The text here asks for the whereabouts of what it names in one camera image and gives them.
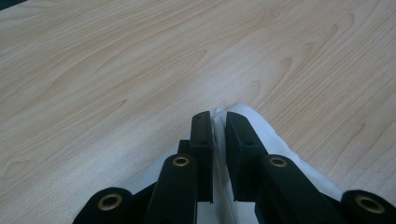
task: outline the black plastic part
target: black plastic part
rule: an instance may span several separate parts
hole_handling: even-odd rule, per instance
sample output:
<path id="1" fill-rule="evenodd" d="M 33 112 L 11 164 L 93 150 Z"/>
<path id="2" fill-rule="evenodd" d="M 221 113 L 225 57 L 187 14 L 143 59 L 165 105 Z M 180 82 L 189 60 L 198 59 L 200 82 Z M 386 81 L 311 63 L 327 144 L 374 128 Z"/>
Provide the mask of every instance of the black plastic part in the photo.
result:
<path id="1" fill-rule="evenodd" d="M 181 140 L 177 153 L 192 155 L 198 162 L 198 202 L 213 203 L 213 133 L 209 111 L 191 120 L 191 140 Z"/>
<path id="2" fill-rule="evenodd" d="M 131 217 L 130 224 L 142 224 L 145 219 L 145 214 L 149 206 L 152 192 L 157 183 L 154 183 L 145 189 L 140 190 L 132 196 L 130 211 L 128 216 Z"/>
<path id="3" fill-rule="evenodd" d="M 343 215 L 350 223 L 395 224 L 396 208 L 383 198 L 364 191 L 349 190 L 341 200 Z"/>
<path id="4" fill-rule="evenodd" d="M 233 112 L 227 113 L 225 139 L 234 199 L 239 202 L 256 202 L 260 184 L 257 170 L 260 158 L 268 152 L 248 119 Z"/>
<path id="5" fill-rule="evenodd" d="M 264 156 L 260 172 L 267 198 L 259 202 L 270 200 L 281 223 L 346 223 L 292 160 Z"/>
<path id="6" fill-rule="evenodd" d="M 341 211 L 343 210 L 343 208 L 342 208 L 340 202 L 338 202 L 337 200 L 335 200 L 334 198 L 332 198 L 332 197 L 330 197 L 330 196 L 327 196 L 327 195 L 324 194 L 324 193 L 321 193 L 321 195 L 332 205 L 332 207 L 333 207 L 335 210 L 337 210 L 337 212 L 338 212 L 339 214 L 342 215 Z"/>
<path id="7" fill-rule="evenodd" d="M 26 2 L 27 0 L 1 0 L 0 10 L 6 9 L 8 7 L 13 7 L 19 3 Z"/>
<path id="8" fill-rule="evenodd" d="M 274 204 L 269 200 L 267 191 L 264 188 L 259 189 L 258 201 L 254 207 L 254 212 L 260 224 L 282 223 Z"/>
<path id="9" fill-rule="evenodd" d="M 120 195 L 121 202 L 114 209 L 103 211 L 99 209 L 99 202 L 108 195 Z M 79 212 L 74 220 L 74 224 L 111 224 L 111 223 L 130 223 L 130 207 L 132 201 L 132 193 L 126 189 L 108 188 L 103 189 L 94 194 L 84 208 Z M 108 202 L 103 204 L 114 203 L 114 198 L 109 197 Z"/>
<path id="10" fill-rule="evenodd" d="M 176 154 L 163 163 L 144 223 L 194 224 L 197 213 L 197 162 Z"/>

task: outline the wooden table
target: wooden table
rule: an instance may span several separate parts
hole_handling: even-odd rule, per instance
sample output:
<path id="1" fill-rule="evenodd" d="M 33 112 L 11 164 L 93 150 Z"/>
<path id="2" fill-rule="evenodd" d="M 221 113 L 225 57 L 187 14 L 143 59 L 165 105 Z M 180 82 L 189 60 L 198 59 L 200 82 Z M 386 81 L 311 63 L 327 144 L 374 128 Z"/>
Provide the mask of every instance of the wooden table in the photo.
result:
<path id="1" fill-rule="evenodd" d="M 46 1 L 0 12 L 0 222 L 71 223 L 243 102 L 396 205 L 396 2 Z"/>

